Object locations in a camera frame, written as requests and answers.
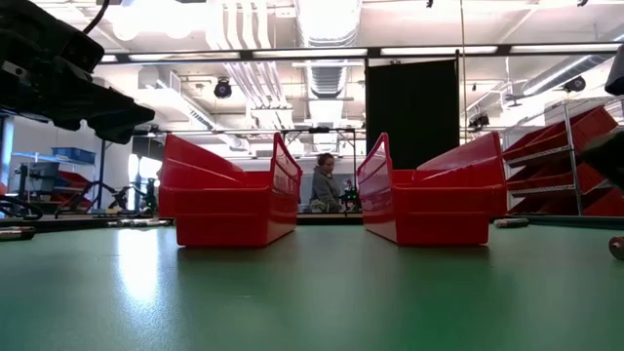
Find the fluorescent light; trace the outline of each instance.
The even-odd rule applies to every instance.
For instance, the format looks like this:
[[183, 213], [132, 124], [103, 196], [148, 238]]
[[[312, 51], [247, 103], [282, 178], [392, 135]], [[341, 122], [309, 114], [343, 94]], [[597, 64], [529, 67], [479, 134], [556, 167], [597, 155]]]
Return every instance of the fluorescent light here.
[[132, 61], [169, 61], [169, 60], [195, 60], [195, 59], [207, 59], [207, 60], [220, 60], [220, 59], [239, 59], [241, 56], [239, 53], [233, 52], [214, 52], [214, 53], [188, 53], [188, 54], [133, 54], [128, 55]]
[[523, 94], [525, 95], [533, 95], [535, 94], [535, 92], [537, 92], [538, 90], [540, 90], [542, 87], [544, 87], [546, 84], [552, 82], [553, 80], [557, 79], [558, 77], [560, 77], [562, 74], [564, 74], [564, 72], [567, 72], [568, 70], [572, 69], [574, 66], [582, 63], [583, 61], [585, 61], [586, 59], [588, 59], [589, 56], [580, 58], [576, 61], [574, 61], [573, 63], [567, 65], [566, 67], [558, 70], [557, 72], [551, 74], [550, 76], [548, 76], [548, 78], [542, 80], [541, 82], [539, 82], [538, 84], [535, 84], [534, 86], [526, 89], [525, 91], [523, 91]]
[[104, 55], [100, 62], [117, 62], [117, 57], [114, 55]]
[[253, 57], [256, 59], [299, 59], [299, 58], [353, 58], [364, 57], [368, 53], [367, 49], [295, 49], [295, 50], [273, 50], [255, 51]]
[[621, 45], [621, 43], [514, 45], [511, 48], [511, 52], [513, 54], [613, 52], [616, 51]]
[[306, 61], [306, 62], [293, 62], [294, 68], [308, 68], [308, 67], [362, 67], [364, 63], [362, 61]]
[[[477, 46], [465, 47], [466, 54], [493, 54], [498, 47], [496, 46]], [[409, 56], [409, 55], [453, 55], [461, 47], [413, 47], [413, 48], [383, 48], [381, 54], [383, 56]]]

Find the white ceiling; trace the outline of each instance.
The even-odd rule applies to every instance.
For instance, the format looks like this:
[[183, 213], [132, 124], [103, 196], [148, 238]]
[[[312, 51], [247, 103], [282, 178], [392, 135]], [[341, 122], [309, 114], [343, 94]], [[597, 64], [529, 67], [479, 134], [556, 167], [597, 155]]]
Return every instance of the white ceiling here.
[[[82, 28], [97, 13], [95, 0], [34, 0], [61, 20]], [[358, 46], [394, 45], [460, 45], [462, 25], [459, 1], [435, 0], [432, 9], [425, 8], [424, 0], [364, 0], [358, 35]], [[622, 23], [624, 0], [590, 0], [585, 7], [576, 7], [575, 0], [464, 0], [464, 34], [466, 44], [491, 43], [544, 43], [580, 42], [604, 40], [604, 35]], [[295, 18], [284, 16], [293, 13], [292, 0], [267, 0], [269, 9], [269, 39], [274, 47], [297, 47]], [[180, 5], [183, 16], [169, 16], [161, 19], [161, 25], [141, 32], [135, 39], [121, 41], [115, 37], [113, 22], [119, 17], [119, 7], [111, 7], [92, 32], [107, 52], [161, 52], [178, 50], [209, 50], [205, 40], [205, 4]], [[167, 25], [188, 24], [191, 33], [183, 39], [172, 39], [159, 28]], [[523, 57], [510, 58], [512, 80], [530, 79], [566, 57]], [[303, 69], [293, 68], [291, 62], [277, 63], [281, 84], [287, 100], [293, 107], [293, 120], [302, 122], [308, 115], [307, 97]], [[465, 77], [468, 83], [465, 105], [487, 93], [507, 77], [505, 58], [468, 58], [465, 62]], [[182, 79], [184, 92], [201, 107], [218, 118], [223, 116], [225, 127], [241, 127], [246, 113], [246, 99], [234, 87], [229, 99], [217, 99], [213, 94], [217, 77], [227, 76], [221, 64], [167, 65], [163, 70], [173, 70]], [[96, 75], [102, 76], [126, 94], [143, 100], [137, 87], [124, 81], [130, 74], [125, 66], [99, 68]], [[343, 118], [364, 120], [364, 89], [358, 84], [364, 80], [363, 67], [352, 67], [348, 76], [346, 96], [354, 99], [345, 101]], [[160, 105], [150, 103], [159, 111], [158, 121], [162, 124], [179, 123], [183, 114]]]

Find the woman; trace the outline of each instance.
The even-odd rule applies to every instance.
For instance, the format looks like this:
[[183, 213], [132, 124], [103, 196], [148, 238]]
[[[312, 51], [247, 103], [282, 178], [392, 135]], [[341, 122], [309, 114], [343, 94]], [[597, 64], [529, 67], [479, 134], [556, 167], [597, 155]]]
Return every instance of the woman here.
[[319, 155], [318, 166], [312, 177], [310, 207], [336, 214], [342, 210], [342, 206], [339, 200], [340, 188], [332, 176], [334, 161], [330, 153]]

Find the ceiling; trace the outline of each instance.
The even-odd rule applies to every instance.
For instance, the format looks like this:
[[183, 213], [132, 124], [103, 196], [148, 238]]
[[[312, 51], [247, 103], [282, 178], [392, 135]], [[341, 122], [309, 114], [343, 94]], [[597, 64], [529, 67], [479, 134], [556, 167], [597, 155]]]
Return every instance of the ceiling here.
[[[111, 6], [104, 20], [91, 35], [108, 53], [114, 52], [170, 52], [207, 51], [211, 47], [206, 40], [207, 6], [202, 3], [179, 4], [177, 7], [160, 8], [159, 2], [172, 0], [148, 0], [150, 10], [142, 14], [143, 29], [135, 38], [120, 40], [115, 35], [115, 23], [122, 17], [121, 7]], [[332, 12], [340, 2], [317, 0], [327, 5]], [[48, 12], [68, 23], [83, 28], [97, 13], [96, 0], [33, 0]], [[624, 0], [590, 0], [586, 6], [577, 7], [575, 0], [464, 0], [463, 41], [466, 44], [498, 43], [562, 43], [582, 41], [607, 41], [609, 32], [621, 25], [624, 18]], [[293, 0], [267, 0], [268, 38], [274, 48], [298, 47], [297, 22]], [[238, 8], [239, 34], [242, 32], [243, 14]], [[356, 46], [407, 46], [407, 45], [461, 45], [462, 15], [460, 2], [435, 0], [431, 9], [422, 0], [363, 0]], [[331, 26], [330, 22], [322, 23]], [[181, 39], [172, 39], [165, 32], [168, 28], [188, 28], [189, 34]], [[253, 30], [257, 32], [257, 19]], [[461, 107], [469, 107], [484, 94], [506, 80], [530, 80], [567, 57], [513, 57], [467, 58], [460, 72], [465, 76], [465, 92], [460, 91]], [[388, 64], [387, 60], [376, 60], [371, 64]], [[292, 62], [276, 63], [280, 83], [289, 104], [292, 105], [292, 121], [303, 123], [310, 119], [305, 68], [295, 68]], [[597, 68], [600, 74], [588, 81], [588, 90], [600, 86], [605, 79], [610, 61]], [[222, 64], [162, 65], [161, 72], [173, 71], [181, 80], [182, 93], [196, 106], [210, 113], [224, 129], [246, 129], [250, 127], [247, 98], [234, 82], [230, 98], [219, 99], [213, 94], [216, 79], [227, 77]], [[189, 123], [189, 117], [160, 97], [150, 97], [141, 92], [136, 82], [139, 66], [101, 66], [95, 75], [109, 84], [133, 96], [139, 102], [158, 111], [157, 123], [163, 129], [189, 129], [196, 125]], [[364, 68], [348, 68], [345, 84], [346, 100], [341, 116], [342, 125], [359, 127], [364, 122], [365, 92]], [[550, 98], [559, 97], [555, 93]], [[500, 105], [490, 106], [492, 124], [507, 125], [513, 119], [496, 120], [503, 112]]]

